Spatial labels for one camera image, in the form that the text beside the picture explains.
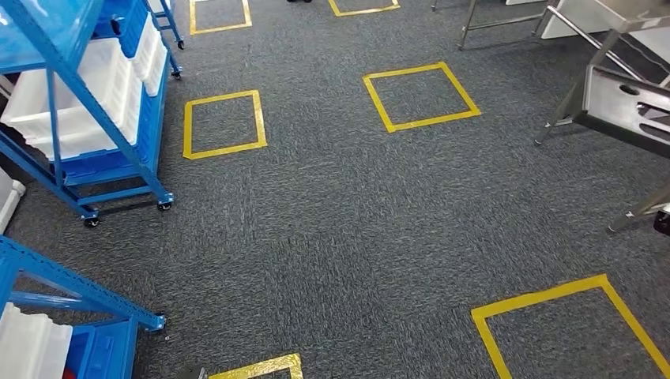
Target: stainless steel table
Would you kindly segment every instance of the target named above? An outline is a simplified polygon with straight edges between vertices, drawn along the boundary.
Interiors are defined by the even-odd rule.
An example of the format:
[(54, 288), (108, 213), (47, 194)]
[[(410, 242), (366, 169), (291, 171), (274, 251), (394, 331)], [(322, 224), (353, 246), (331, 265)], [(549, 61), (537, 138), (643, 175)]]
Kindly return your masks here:
[[(670, 90), (624, 74), (590, 66), (575, 123), (670, 159)], [(670, 182), (629, 208), (610, 225), (611, 231), (632, 219), (668, 207)]]

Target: yellow tape square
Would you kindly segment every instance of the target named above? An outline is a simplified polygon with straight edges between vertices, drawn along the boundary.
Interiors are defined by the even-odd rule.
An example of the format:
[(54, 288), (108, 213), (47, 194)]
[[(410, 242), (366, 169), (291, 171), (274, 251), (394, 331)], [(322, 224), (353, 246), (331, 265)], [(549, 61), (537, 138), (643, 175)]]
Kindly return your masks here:
[(337, 16), (337, 17), (353, 16), (355, 14), (377, 13), (377, 12), (383, 12), (385, 10), (392, 10), (392, 9), (400, 8), (400, 5), (398, 4), (397, 0), (391, 0), (391, 5), (390, 6), (384, 6), (382, 8), (372, 8), (372, 9), (352, 10), (352, 11), (349, 11), (349, 12), (341, 12), (340, 8), (337, 6), (337, 3), (335, 2), (335, 0), (328, 0), (328, 3), (330, 3), (330, 8), (333, 9), (333, 13), (335, 13), (335, 16)]
[(621, 317), (623, 317), (630, 329), (633, 330), (635, 336), (638, 337), (638, 340), (640, 340), (642, 346), (644, 346), (653, 361), (658, 365), (658, 368), (661, 369), (663, 375), (665, 377), (670, 377), (670, 365), (668, 364), (668, 361), (665, 360), (656, 345), (654, 345), (649, 335), (647, 335), (638, 320), (635, 319), (635, 316), (633, 316), (632, 312), (628, 309), (628, 306), (626, 306), (621, 297), (619, 297), (619, 294), (616, 293), (614, 287), (612, 287), (612, 285), (609, 283), (609, 280), (605, 274), (562, 284), (560, 286), (550, 288), (546, 291), (533, 292), (530, 294), (517, 296), (515, 298), (508, 298), (506, 300), (494, 302), (493, 304), (481, 306), (472, 310), (472, 319), (475, 321), (475, 326), (477, 327), (477, 330), (479, 331), (484, 342), (484, 346), (486, 346), (488, 354), (493, 361), (493, 366), (498, 372), (498, 376), (500, 376), (501, 379), (512, 378), (512, 375), (510, 374), (510, 371), (507, 369), (507, 365), (503, 360), (503, 356), (500, 354), (498, 345), (495, 343), (493, 334), (491, 334), (491, 330), (486, 323), (487, 318), (501, 313), (510, 312), (511, 310), (518, 310), (526, 306), (534, 306), (541, 302), (548, 302), (550, 300), (596, 288), (600, 288), (605, 292), (612, 304), (614, 304), (616, 310), (618, 310), (621, 314)]
[(224, 373), (210, 375), (209, 379), (249, 379), (250, 377), (260, 377), (261, 375), (267, 375), (286, 369), (288, 369), (291, 379), (303, 379), (300, 356), (297, 354), (285, 355), (283, 357), (240, 367)]
[(195, 22), (195, 3), (196, 2), (212, 2), (212, 1), (217, 1), (217, 0), (189, 0), (189, 8), (190, 8), (190, 34), (195, 35), (195, 34), (204, 34), (204, 33), (213, 33), (213, 32), (222, 32), (224, 30), (232, 30), (232, 29), (238, 29), (238, 28), (246, 28), (247, 26), (251, 26), (251, 11), (249, 11), (249, 0), (242, 0), (242, 8), (244, 11), (244, 22), (242, 24), (234, 24), (234, 25), (226, 25), (226, 26), (219, 26), (217, 28), (209, 28), (209, 29), (202, 29), (198, 30), (198, 27)]
[[(440, 69), (441, 71), (444, 72), (446, 77), (449, 78), (451, 84), (456, 88), (456, 91), (458, 91), (458, 94), (461, 96), (465, 104), (468, 106), (468, 110), (460, 113), (445, 114), (443, 116), (425, 118), (423, 120), (418, 121), (393, 124), (391, 122), (391, 118), (389, 117), (388, 113), (386, 113), (386, 109), (384, 108), (381, 99), (379, 99), (379, 94), (377, 93), (377, 90), (375, 90), (375, 87), (372, 84), (372, 79), (377, 79), (380, 77), (395, 77), (397, 75), (405, 75), (408, 73), (422, 73), (424, 71), (431, 71), (433, 69)], [(382, 118), (382, 122), (384, 122), (384, 126), (386, 127), (386, 130), (389, 133), (393, 133), (397, 130), (402, 129), (411, 129), (419, 126), (428, 126), (440, 122), (448, 122), (458, 120), (461, 118), (479, 116), (481, 114), (480, 109), (472, 101), (472, 99), (465, 91), (465, 88), (463, 88), (461, 83), (458, 82), (458, 79), (454, 76), (454, 73), (451, 72), (449, 66), (447, 66), (446, 63), (442, 61), (432, 65), (412, 67), (411, 69), (396, 69), (393, 71), (386, 71), (383, 73), (371, 73), (363, 77), (363, 83), (365, 83), (365, 87), (367, 88), (367, 91), (370, 93), (370, 97), (372, 98), (372, 103), (375, 104), (377, 112), (379, 113), (379, 116)]]
[[(216, 101), (224, 101), (228, 99), (236, 99), (239, 97), (251, 96), (254, 101), (254, 117), (256, 120), (256, 137), (255, 142), (249, 144), (238, 144), (235, 146), (228, 146), (226, 148), (216, 148), (207, 150), (205, 152), (193, 152), (193, 107)], [(265, 140), (265, 123), (263, 122), (263, 110), (261, 108), (261, 95), (258, 90), (252, 89), (250, 91), (242, 91), (235, 93), (228, 93), (226, 95), (207, 97), (204, 99), (191, 100), (184, 106), (184, 158), (200, 159), (210, 156), (220, 156), (223, 154), (230, 154), (231, 152), (241, 152), (243, 150), (251, 150), (252, 148), (263, 148), (268, 143)]]

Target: white plastic crate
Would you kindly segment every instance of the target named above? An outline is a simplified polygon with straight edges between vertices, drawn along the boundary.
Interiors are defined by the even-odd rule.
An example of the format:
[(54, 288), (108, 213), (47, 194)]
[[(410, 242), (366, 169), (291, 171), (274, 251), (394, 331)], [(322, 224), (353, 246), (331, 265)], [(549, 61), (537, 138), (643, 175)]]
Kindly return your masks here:
[(2, 377), (62, 377), (71, 336), (71, 326), (54, 325), (46, 314), (23, 314), (11, 302), (6, 303), (0, 318)]
[(144, 82), (149, 96), (158, 95), (167, 54), (168, 49), (163, 45), (160, 32), (154, 27), (151, 14), (149, 14), (137, 45), (137, 53), (130, 59), (135, 73)]
[(159, 43), (158, 48), (153, 53), (149, 78), (145, 81), (147, 94), (151, 97), (158, 95), (160, 82), (163, 80), (163, 75), (165, 74), (165, 61), (167, 60), (168, 49), (162, 43)]
[(40, 365), (39, 379), (62, 379), (71, 339), (71, 326), (51, 323), (51, 332)]
[[(126, 83), (127, 88), (123, 99), (121, 112), (123, 120), (117, 123), (117, 127), (128, 143), (135, 145), (137, 143), (137, 130), (140, 122), (140, 107), (142, 100), (142, 82), (133, 73), (132, 66), (126, 62)], [(112, 150), (117, 148), (116, 144), (98, 126), (97, 129), (91, 129), (82, 133), (72, 133), (67, 135), (58, 135), (60, 140), (61, 159), (73, 158), (86, 152), (96, 152), (99, 150)], [(51, 161), (54, 160), (54, 146), (51, 143), (51, 135), (35, 139), (26, 139), (26, 143), (39, 149)]]
[[(88, 90), (117, 125), (123, 120), (123, 102), (127, 88), (127, 58), (116, 38), (97, 39), (86, 47), (77, 70)], [(58, 134), (84, 133), (101, 129), (69, 88), (55, 76), (55, 101), (58, 109)], [(43, 69), (21, 74), (12, 97), (0, 118), (26, 139), (51, 135), (51, 119), (47, 99), (47, 76)]]

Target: blue metal shelf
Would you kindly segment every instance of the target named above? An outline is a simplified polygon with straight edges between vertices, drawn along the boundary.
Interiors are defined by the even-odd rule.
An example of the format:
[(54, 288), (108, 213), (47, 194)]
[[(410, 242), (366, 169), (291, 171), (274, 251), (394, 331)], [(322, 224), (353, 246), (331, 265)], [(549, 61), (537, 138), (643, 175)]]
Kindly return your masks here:
[(130, 378), (137, 321), (112, 319), (75, 326), (66, 367), (77, 378)]
[[(81, 56), (91, 39), (104, 0), (58, 0), (26, 2), (36, 23), (51, 37), (66, 62), (79, 66)], [(0, 7), (0, 73), (18, 73), (46, 66), (44, 57), (26, 35)]]
[[(64, 296), (12, 292), (16, 279), (28, 277)], [(58, 263), (0, 236), (0, 317), (7, 302), (66, 310), (110, 313), (110, 320), (73, 328), (66, 367), (77, 379), (130, 379), (137, 330), (164, 328), (165, 317), (149, 312)]]
[[(135, 151), (140, 156), (142, 163), (153, 173), (156, 173), (158, 168), (160, 142), (163, 135), (166, 78), (167, 75), (164, 75), (160, 83), (158, 95), (149, 97), (145, 90), (142, 91), (140, 125), (137, 131), (137, 146), (135, 147)], [(63, 170), (68, 174), (65, 185), (94, 185), (138, 176), (133, 165), (124, 159), (123, 154), (119, 150), (107, 152), (104, 155), (98, 154), (101, 159), (110, 159), (110, 155), (115, 156), (112, 158), (116, 162), (113, 168), (85, 174), (68, 174), (68, 165), (73, 164), (73, 161), (71, 159), (63, 161)]]
[[(76, 159), (61, 159), (58, 143), (55, 143), (53, 171), (50, 171), (5, 134), (0, 133), (0, 152), (7, 155), (14, 163), (65, 201), (89, 227), (97, 226), (99, 223), (98, 211), (91, 206), (95, 203), (152, 193), (156, 196), (158, 208), (167, 210), (174, 200), (172, 193), (163, 187), (156, 176), (167, 70), (165, 70), (160, 85), (160, 94), (153, 98), (144, 94), (141, 105), (141, 124), (138, 126), (138, 129), (141, 130), (141, 138), (138, 136), (138, 143), (135, 146), (128, 143), (77, 73), (81, 56), (92, 37), (104, 2), (114, 1), (118, 0), (0, 0), (2, 7), (0, 24), (8, 21), (6, 25), (0, 25), (0, 47), (5, 49), (0, 50), (0, 70), (10, 72), (46, 67), (53, 141), (59, 141), (58, 117), (53, 96), (54, 76), (58, 74), (63, 83), (70, 88), (118, 147), (117, 150), (111, 152), (93, 152), (80, 156), (78, 158), (82, 158), (82, 161), (77, 162)], [(148, 6), (146, 0), (138, 1), (143, 2), (145, 8)], [(41, 7), (40, 12), (36, 10), (37, 7)], [(156, 16), (153, 13), (150, 14), (153, 24), (159, 28)], [(165, 16), (170, 19), (171, 24), (174, 24), (171, 12), (165, 12)], [(138, 24), (133, 27), (143, 27), (145, 20), (139, 17), (137, 22), (141, 23), (141, 26)], [(181, 67), (177, 65), (164, 39), (162, 43), (167, 49), (166, 65), (169, 64), (172, 67), (172, 75), (179, 79)], [(76, 170), (70, 170), (82, 162), (83, 166), (80, 165)], [(89, 197), (82, 197), (77, 191), (77, 187), (82, 185), (95, 185), (135, 177), (141, 178), (144, 185)]]

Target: caster wheel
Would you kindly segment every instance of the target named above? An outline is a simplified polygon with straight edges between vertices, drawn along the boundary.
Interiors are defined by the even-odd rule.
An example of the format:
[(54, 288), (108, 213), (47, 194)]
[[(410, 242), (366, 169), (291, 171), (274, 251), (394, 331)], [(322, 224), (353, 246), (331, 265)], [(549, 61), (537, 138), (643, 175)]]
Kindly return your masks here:
[(159, 211), (169, 211), (172, 208), (172, 203), (158, 204), (157, 208)]
[(97, 217), (93, 217), (92, 219), (84, 219), (85, 227), (97, 227), (98, 225), (100, 225), (100, 219)]

